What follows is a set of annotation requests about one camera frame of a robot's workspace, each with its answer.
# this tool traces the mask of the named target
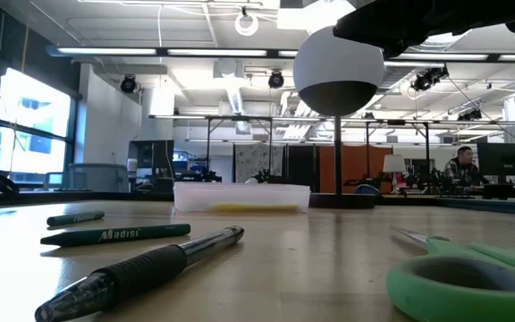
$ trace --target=ball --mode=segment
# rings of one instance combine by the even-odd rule
[[[333,26],[311,34],[295,57],[293,79],[301,99],[327,116],[363,107],[383,81],[381,49],[333,35]]]

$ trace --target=green scissors handle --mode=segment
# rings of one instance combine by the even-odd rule
[[[515,252],[426,241],[429,255],[402,261],[387,274],[397,308],[418,321],[515,322]]]

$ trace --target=man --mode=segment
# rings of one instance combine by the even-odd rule
[[[489,183],[489,181],[480,175],[478,167],[472,163],[474,152],[470,147],[462,147],[458,149],[458,156],[451,159],[444,168],[444,175],[451,178],[453,182],[458,181],[460,185],[479,185],[480,183]]]

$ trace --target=marker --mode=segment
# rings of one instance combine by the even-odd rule
[[[90,220],[97,220],[105,216],[104,211],[89,211],[79,214],[64,216],[52,216],[46,219],[46,224],[50,226],[77,224]]]
[[[151,250],[99,268],[43,303],[35,311],[35,319],[37,322],[60,322],[110,309],[235,244],[243,233],[243,228],[229,226],[193,241]]]
[[[93,229],[59,233],[53,236],[41,238],[41,243],[44,245],[71,247],[109,242],[129,242],[152,238],[183,236],[189,233],[190,225],[188,224]]]

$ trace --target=wooden table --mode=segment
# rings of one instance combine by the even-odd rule
[[[92,201],[0,209],[0,321],[35,308],[96,268],[187,237],[57,249],[40,245],[46,218],[104,210],[77,228],[192,224],[192,238],[227,225],[242,243],[173,282],[80,321],[410,321],[385,290],[387,270],[424,251],[390,225],[515,249],[515,216],[452,208],[310,209],[308,214],[173,214],[171,203]]]

